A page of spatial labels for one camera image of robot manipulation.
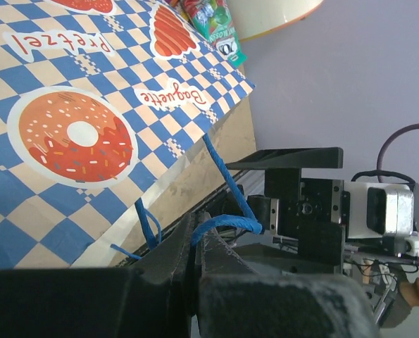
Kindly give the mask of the teal Fox's mint packet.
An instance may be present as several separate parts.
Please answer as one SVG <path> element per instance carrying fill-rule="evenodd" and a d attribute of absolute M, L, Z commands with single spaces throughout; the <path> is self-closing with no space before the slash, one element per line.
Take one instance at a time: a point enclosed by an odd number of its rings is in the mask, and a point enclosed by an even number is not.
<path fill-rule="evenodd" d="M 225 0 L 184 0 L 182 6 L 210 45 L 239 67 L 246 60 Z"/>

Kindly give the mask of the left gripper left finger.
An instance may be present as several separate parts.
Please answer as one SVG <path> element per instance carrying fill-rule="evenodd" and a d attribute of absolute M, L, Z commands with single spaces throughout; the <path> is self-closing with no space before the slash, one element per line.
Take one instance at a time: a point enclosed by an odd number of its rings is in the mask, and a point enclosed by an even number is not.
<path fill-rule="evenodd" d="M 125 267 L 0 270 L 0 337 L 188 337 L 195 224 Z"/>

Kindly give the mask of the beige and orange cylinder device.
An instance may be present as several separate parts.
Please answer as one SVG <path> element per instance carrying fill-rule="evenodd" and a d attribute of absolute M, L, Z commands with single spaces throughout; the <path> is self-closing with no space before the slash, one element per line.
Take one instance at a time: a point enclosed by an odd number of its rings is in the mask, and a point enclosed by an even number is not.
<path fill-rule="evenodd" d="M 262 37 L 299 22 L 317 10 L 323 0 L 228 0 L 241 42 Z"/>

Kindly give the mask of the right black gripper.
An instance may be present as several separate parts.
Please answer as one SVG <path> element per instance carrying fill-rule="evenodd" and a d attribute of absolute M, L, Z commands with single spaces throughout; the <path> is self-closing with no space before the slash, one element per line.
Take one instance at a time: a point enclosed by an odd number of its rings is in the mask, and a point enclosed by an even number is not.
<path fill-rule="evenodd" d="M 230 170 L 265 170 L 264 193 L 247 202 L 274 243 L 296 246 L 288 260 L 292 272 L 344 272 L 344 181 L 303 177 L 297 169 L 340 169 L 343 160 L 342 148 L 320 147 L 264 149 L 226 164 Z"/>

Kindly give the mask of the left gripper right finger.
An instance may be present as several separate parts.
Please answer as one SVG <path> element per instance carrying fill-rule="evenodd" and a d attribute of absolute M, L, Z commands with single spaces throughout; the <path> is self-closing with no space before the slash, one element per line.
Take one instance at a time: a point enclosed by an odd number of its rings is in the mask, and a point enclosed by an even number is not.
<path fill-rule="evenodd" d="M 343 275 L 260 275 L 217 234 L 219 225 L 258 233 L 240 216 L 202 221 L 193 232 L 201 248 L 197 319 L 201 337 L 379 337 L 368 300 Z"/>

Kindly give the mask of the blue checkered paper bag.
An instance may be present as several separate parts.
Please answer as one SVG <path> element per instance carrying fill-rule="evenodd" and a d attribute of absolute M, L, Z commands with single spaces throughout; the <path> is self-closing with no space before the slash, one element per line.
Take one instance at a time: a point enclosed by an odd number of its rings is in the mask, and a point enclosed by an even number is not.
<path fill-rule="evenodd" d="M 0 1 L 0 269 L 71 266 L 253 88 L 164 1 Z"/>

